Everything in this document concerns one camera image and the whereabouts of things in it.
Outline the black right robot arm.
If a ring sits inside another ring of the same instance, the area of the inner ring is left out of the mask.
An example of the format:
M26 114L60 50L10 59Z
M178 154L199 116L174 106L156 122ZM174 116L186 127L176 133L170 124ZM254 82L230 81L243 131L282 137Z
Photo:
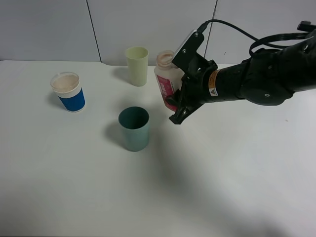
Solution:
M262 38L250 47L250 58L219 69L197 53L204 37L192 33L173 57L182 86L167 102L176 107L170 117L181 124L207 103L247 100L277 106L294 93L316 87L316 34L291 33Z

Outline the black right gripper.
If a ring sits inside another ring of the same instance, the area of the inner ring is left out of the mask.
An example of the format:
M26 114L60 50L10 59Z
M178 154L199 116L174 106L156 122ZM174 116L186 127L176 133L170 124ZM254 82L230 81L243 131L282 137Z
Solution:
M177 107L169 120L181 124L203 104L243 100L240 89L246 71L246 60L222 69L212 61L210 67L185 79L180 89L166 97L167 104Z

